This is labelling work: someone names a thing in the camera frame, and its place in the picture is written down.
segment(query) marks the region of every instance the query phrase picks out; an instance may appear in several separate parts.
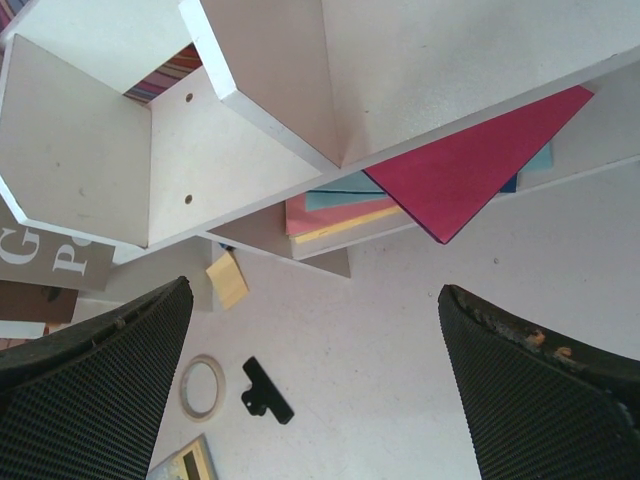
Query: sign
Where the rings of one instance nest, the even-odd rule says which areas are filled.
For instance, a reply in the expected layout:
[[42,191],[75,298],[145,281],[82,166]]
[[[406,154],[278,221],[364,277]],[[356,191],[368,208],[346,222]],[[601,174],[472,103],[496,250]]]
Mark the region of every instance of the sign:
[[104,290],[115,247],[20,225],[0,198],[0,279]]

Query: yellow sticky note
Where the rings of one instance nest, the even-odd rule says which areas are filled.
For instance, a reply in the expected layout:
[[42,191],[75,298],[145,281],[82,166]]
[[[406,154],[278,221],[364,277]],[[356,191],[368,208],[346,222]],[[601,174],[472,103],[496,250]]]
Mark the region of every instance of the yellow sticky note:
[[249,293],[238,263],[230,252],[225,252],[207,268],[207,275],[225,310],[229,310]]

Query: shelf panel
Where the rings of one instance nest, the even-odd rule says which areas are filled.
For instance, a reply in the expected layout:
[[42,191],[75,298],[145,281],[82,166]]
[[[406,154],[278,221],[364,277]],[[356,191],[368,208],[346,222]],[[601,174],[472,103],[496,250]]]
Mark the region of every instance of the shelf panel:
[[29,0],[0,44],[14,34],[119,93],[191,43],[178,0]]
[[612,168],[640,155],[640,63],[596,83],[596,95],[553,138],[553,168],[521,174],[519,192]]
[[180,11],[218,98],[315,168],[337,168],[321,0],[185,0]]
[[16,220],[146,246],[150,112],[19,35],[0,95],[0,194]]
[[223,105],[202,67],[149,105],[151,246],[205,232],[322,181],[318,170]]
[[636,0],[323,7],[346,164],[391,158],[640,60]]

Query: tape roll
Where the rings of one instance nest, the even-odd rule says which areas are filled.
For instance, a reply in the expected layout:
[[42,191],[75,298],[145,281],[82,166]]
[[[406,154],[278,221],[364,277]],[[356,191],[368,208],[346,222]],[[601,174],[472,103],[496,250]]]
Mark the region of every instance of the tape roll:
[[[187,395],[187,385],[189,384],[189,376],[193,371],[193,367],[196,365],[206,365],[213,372],[216,377],[216,399],[213,402],[213,406],[206,412],[197,412],[189,404],[189,398]],[[224,378],[224,372],[222,367],[216,361],[215,358],[208,355],[198,355],[194,357],[185,368],[180,380],[180,405],[185,416],[193,422],[206,422],[213,416],[215,416],[222,408],[224,397],[226,393],[226,381]]]

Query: pink paper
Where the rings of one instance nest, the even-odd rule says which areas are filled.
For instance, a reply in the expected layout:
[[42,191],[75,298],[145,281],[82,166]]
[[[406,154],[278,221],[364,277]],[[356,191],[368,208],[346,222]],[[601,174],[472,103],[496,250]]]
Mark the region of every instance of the pink paper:
[[365,171],[448,243],[592,96],[574,87]]
[[288,235],[301,235],[396,205],[392,199],[384,198],[307,212],[304,195],[304,193],[297,195],[286,202]]

